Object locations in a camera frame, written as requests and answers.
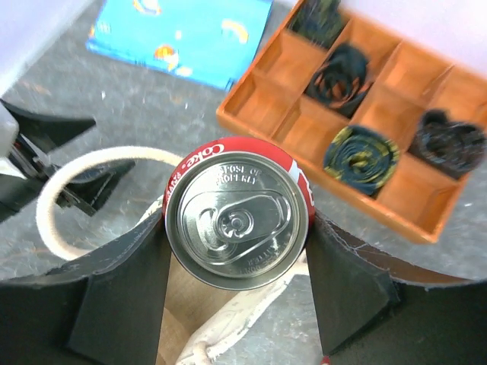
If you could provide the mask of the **burlap canvas tote bag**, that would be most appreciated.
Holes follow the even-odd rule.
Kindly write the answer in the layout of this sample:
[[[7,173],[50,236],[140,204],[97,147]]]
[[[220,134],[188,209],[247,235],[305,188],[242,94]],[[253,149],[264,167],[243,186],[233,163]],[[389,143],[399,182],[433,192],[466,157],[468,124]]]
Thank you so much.
[[[48,180],[37,200],[37,229],[51,253],[67,261],[89,253],[71,246],[56,229],[54,205],[64,187],[89,168],[125,159],[155,160],[173,167],[183,161],[182,157],[158,148],[120,146],[93,151],[66,164]],[[273,283],[235,293],[205,286],[184,273],[180,265],[172,268],[156,362],[210,364],[245,336],[294,276],[308,273],[305,256],[300,255]]]

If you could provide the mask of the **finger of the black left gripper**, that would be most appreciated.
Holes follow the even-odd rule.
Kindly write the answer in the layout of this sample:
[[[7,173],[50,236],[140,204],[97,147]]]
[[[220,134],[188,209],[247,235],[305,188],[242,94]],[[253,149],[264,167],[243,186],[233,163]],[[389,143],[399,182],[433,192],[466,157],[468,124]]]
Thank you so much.
[[[21,109],[4,100],[1,102],[18,123],[19,134],[45,153],[60,148],[96,126],[96,121],[92,117],[67,118],[42,115]]]

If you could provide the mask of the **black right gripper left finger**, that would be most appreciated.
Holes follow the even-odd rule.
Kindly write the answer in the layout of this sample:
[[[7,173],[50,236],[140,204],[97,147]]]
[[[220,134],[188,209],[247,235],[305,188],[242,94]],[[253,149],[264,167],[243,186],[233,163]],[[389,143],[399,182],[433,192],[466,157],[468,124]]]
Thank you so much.
[[[153,364],[171,251],[155,213],[42,275],[1,283],[3,364]]]

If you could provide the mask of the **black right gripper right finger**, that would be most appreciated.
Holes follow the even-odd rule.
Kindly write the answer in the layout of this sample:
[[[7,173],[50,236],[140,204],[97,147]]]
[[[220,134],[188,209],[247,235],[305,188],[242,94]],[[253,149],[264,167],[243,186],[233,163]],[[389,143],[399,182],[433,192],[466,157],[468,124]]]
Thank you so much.
[[[331,364],[484,364],[486,282],[374,248],[317,213],[307,263]]]

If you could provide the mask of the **red soda can back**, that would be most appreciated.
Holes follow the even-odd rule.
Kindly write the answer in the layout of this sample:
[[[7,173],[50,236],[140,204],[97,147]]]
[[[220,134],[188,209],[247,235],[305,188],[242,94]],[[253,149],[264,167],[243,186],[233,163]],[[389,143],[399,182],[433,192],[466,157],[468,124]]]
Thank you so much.
[[[315,216],[297,161],[243,136],[219,138],[185,157],[170,176],[162,211],[179,263],[225,290],[280,278],[298,260]]]

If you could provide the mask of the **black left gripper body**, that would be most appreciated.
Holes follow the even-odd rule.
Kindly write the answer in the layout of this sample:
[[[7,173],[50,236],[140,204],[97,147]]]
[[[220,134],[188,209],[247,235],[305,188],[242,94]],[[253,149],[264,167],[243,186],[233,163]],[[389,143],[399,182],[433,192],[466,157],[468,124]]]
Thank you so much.
[[[42,162],[21,135],[15,140],[8,161],[20,170],[22,176],[1,174],[1,221],[13,217],[37,198],[45,183],[60,169],[58,165]],[[123,160],[87,169],[70,180],[56,199],[56,204],[62,208],[75,206],[86,215],[93,216],[134,166],[133,160]]]

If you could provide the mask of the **red soda can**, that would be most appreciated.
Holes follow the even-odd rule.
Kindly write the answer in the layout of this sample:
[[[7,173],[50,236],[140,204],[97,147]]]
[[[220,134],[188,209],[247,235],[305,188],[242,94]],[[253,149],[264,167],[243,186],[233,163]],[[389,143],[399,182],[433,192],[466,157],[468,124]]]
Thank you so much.
[[[324,356],[320,362],[320,365],[330,365],[330,358],[328,356]]]
[[[297,161],[243,136],[219,138],[185,157],[170,176],[162,211],[179,263],[225,290],[280,278],[298,260],[315,216]]]

